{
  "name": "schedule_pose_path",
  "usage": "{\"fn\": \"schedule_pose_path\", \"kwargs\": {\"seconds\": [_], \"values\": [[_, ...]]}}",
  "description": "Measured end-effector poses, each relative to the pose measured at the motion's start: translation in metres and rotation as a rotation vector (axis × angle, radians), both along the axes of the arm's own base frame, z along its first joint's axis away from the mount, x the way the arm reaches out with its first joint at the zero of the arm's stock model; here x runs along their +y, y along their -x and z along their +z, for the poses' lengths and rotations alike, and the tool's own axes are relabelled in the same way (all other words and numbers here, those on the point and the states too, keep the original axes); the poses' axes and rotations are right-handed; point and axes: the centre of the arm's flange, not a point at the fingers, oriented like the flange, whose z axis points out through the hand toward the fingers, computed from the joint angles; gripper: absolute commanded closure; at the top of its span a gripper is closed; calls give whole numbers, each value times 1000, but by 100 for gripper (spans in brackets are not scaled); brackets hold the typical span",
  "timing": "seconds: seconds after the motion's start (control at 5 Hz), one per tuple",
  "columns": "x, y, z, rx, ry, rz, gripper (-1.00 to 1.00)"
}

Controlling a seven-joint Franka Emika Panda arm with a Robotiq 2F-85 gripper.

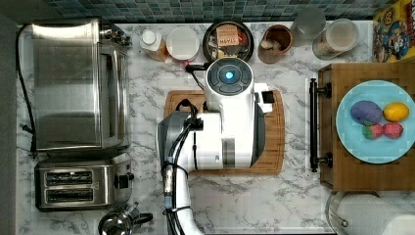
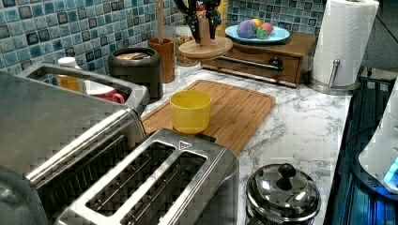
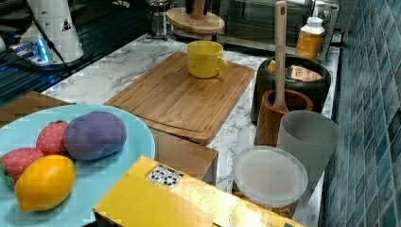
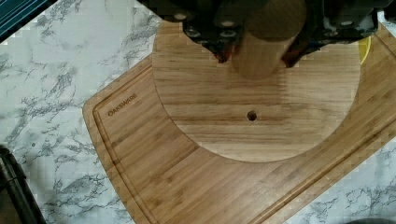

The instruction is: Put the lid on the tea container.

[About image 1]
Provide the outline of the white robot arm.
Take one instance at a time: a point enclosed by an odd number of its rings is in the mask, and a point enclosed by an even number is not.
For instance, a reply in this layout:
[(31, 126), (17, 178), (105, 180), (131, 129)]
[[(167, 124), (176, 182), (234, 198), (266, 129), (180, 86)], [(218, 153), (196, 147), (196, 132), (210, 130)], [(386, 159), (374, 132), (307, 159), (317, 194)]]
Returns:
[(251, 67), (238, 58), (207, 68), (202, 112), (184, 99), (157, 126), (164, 214), (168, 235), (203, 235), (191, 208), (188, 173), (193, 170), (250, 168), (265, 145), (264, 115), (272, 111)]

